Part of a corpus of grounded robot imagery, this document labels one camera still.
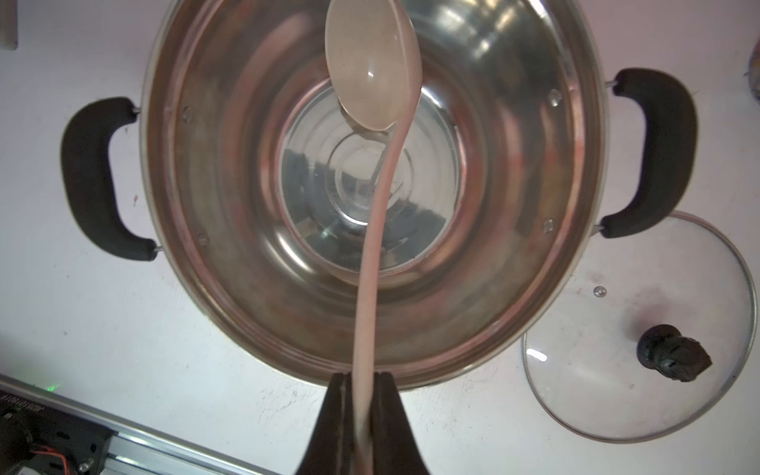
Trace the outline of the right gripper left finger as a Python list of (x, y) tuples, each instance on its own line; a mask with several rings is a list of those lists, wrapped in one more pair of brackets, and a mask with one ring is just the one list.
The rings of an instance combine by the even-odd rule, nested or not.
[(350, 475), (353, 450), (352, 376), (337, 373), (331, 378), (296, 474)]

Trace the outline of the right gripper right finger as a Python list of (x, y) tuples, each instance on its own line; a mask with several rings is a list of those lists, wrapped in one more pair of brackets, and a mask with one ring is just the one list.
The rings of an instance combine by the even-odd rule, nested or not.
[(429, 475), (391, 373), (374, 374), (371, 437), (374, 474)]

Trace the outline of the glass pot lid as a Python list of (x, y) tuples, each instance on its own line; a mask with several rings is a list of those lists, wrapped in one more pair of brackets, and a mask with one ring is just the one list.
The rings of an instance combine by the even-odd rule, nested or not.
[(542, 409), (606, 443), (670, 435), (710, 411), (751, 352), (758, 302), (737, 247), (683, 212), (633, 237), (593, 237), (522, 338)]

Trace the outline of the beige plastic ladle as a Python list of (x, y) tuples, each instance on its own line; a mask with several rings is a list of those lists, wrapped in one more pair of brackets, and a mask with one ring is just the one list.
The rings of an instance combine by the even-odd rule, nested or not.
[(420, 102), (418, 37), (398, 1), (333, 1), (325, 51), (334, 92), (362, 128), (391, 133), (374, 187), (360, 265), (352, 360), (355, 474), (372, 473), (370, 405), (382, 238), (393, 178)]

